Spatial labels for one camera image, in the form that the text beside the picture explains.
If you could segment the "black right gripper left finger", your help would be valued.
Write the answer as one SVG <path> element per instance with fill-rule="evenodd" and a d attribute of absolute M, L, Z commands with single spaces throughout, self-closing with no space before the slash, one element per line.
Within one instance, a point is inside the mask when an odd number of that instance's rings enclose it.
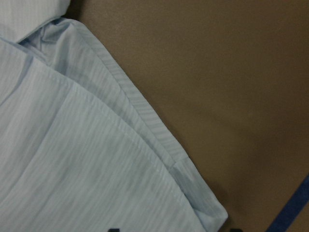
<path fill-rule="evenodd" d="M 120 232 L 119 228 L 110 228 L 108 232 Z"/>

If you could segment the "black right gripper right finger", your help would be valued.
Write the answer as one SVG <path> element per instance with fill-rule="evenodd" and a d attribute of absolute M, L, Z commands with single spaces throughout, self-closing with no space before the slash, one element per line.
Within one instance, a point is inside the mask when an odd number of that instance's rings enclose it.
<path fill-rule="evenodd" d="M 231 228 L 230 232 L 241 232 L 240 228 Z"/>

